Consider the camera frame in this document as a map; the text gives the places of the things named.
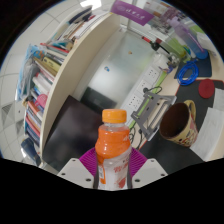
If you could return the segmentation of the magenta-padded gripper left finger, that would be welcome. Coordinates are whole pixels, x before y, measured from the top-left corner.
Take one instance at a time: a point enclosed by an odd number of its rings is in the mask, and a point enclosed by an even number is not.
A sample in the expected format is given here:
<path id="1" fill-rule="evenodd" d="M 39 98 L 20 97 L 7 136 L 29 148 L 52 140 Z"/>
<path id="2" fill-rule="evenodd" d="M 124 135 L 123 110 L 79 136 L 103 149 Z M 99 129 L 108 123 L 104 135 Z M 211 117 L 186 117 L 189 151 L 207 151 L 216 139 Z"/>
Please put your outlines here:
<path id="1" fill-rule="evenodd" d="M 93 189 L 97 174 L 97 157 L 92 148 L 80 158 L 71 158 L 58 176 L 78 186 Z"/>

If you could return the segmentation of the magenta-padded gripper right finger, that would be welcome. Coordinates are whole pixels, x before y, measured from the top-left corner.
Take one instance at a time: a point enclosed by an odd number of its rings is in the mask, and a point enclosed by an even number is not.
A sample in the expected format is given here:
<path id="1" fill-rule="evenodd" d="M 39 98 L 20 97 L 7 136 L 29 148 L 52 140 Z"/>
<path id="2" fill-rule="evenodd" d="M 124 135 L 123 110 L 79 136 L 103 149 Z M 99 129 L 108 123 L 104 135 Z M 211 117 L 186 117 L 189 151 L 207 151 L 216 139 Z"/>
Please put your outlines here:
<path id="1" fill-rule="evenodd" d="M 165 176 L 167 172 L 155 158 L 147 159 L 141 152 L 132 149 L 129 160 L 131 188 L 141 188 Z"/>

